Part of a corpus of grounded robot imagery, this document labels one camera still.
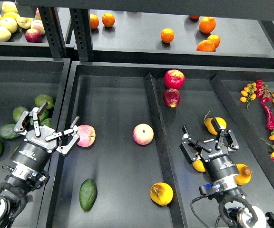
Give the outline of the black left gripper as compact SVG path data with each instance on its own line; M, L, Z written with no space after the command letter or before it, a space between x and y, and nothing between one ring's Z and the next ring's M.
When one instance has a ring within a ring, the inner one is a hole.
M78 126L79 116L76 116L69 129L56 132L54 129L42 126L40 129L40 116L47 109L48 102L43 102L40 107L31 111L24 111L13 131L24 135L26 138L15 151L11 159L16 163L12 175L18 178L29 178L42 172L51 157L51 153L58 151L64 157L68 156L79 141ZM27 132L26 124L33 120L34 130ZM59 146L58 142L71 137L67 145Z

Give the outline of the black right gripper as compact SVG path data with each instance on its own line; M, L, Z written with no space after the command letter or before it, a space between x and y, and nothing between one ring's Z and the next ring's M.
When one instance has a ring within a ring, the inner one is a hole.
M233 131L222 128L216 118L211 120L211 124L217 132L217 136L215 139L204 142L192 138L186 125L183 125L184 135L179 147L189 164L199 159L202 161L213 185L236 187L235 177L239 174L239 170L228 152L238 150L238 142ZM224 139L226 139L228 147L223 145Z

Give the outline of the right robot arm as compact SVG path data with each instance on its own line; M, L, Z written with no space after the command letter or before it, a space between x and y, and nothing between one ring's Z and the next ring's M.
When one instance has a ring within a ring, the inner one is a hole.
M239 149L233 131L221 126L216 118L211 120L211 124L217 135L203 142L194 139L186 126L182 127L184 135L180 149L183 155L189 164L202 162L210 180L199 187L200 195L190 202L190 206L200 199L215 199L219 212L215 227L223 220L230 228L274 228L274 214L263 213L251 205L235 181L241 172L230 157L230 153Z

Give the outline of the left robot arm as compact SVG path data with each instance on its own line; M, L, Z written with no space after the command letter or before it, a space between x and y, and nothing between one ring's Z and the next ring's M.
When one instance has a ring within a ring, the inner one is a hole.
M0 183L0 227L9 228L15 218L25 209L28 193L40 189L49 181L45 166L54 152L68 156L79 141L77 116L71 126L57 132L41 125L40 115L48 107L44 101L40 107L24 111L13 131L23 135L24 140L11 157L15 167L3 166L9 172Z

